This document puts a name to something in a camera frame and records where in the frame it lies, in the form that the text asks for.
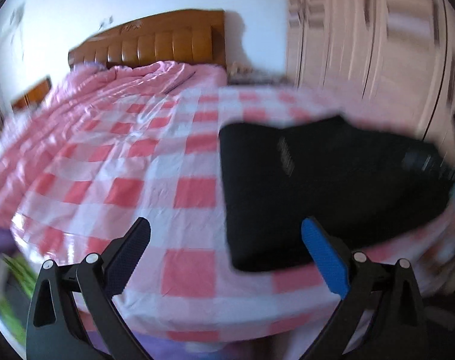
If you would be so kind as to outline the black pants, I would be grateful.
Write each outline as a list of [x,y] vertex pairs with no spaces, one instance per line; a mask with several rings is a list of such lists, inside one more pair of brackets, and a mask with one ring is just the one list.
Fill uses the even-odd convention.
[[336,115],[279,128],[234,123],[219,132],[232,266],[272,272],[303,266],[305,219],[351,249],[389,241],[437,218],[451,188],[399,180],[399,139]]

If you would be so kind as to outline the green bag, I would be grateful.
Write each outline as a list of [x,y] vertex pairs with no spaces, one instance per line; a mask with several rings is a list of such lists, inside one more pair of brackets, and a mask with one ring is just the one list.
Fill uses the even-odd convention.
[[21,347],[25,347],[27,316],[36,280],[37,275],[21,254],[0,254],[0,321]]

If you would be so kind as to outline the light wooden wardrobe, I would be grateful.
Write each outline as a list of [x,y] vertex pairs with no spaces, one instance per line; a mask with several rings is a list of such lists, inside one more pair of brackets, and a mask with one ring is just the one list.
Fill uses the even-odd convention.
[[455,145],[449,0],[288,0],[286,69],[296,86],[351,89]]

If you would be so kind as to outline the pink checkered bed sheet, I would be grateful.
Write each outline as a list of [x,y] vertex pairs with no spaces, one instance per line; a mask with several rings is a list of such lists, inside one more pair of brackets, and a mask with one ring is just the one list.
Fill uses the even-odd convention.
[[402,130],[382,106],[315,89],[104,90],[48,103],[0,157],[0,228],[38,270],[77,263],[138,217],[149,246],[114,300],[138,333],[243,341],[327,320],[338,297],[312,266],[243,274],[229,262],[217,134],[247,119],[288,126],[335,113]]

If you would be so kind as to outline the wooden nightstand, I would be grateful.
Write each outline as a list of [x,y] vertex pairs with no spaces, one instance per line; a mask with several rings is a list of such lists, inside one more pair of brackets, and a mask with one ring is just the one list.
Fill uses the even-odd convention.
[[49,76],[44,77],[41,81],[29,88],[25,93],[16,98],[11,104],[14,111],[20,111],[27,107],[34,107],[48,95],[52,88],[52,81]]

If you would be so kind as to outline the pink quilt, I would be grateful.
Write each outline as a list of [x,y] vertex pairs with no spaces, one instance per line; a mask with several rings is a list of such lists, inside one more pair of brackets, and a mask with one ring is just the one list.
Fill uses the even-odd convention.
[[16,112],[4,122],[0,130],[0,151],[20,136],[29,119],[68,100],[98,94],[175,94],[189,88],[218,88],[226,84],[226,69],[216,64],[158,61],[135,68],[107,68],[99,63],[80,63],[50,89],[40,105]]

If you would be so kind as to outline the wooden bed headboard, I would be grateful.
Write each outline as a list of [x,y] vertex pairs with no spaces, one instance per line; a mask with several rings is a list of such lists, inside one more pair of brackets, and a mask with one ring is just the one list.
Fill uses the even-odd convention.
[[137,68],[158,61],[226,67],[225,11],[173,10],[97,33],[68,53],[71,68],[99,63]]

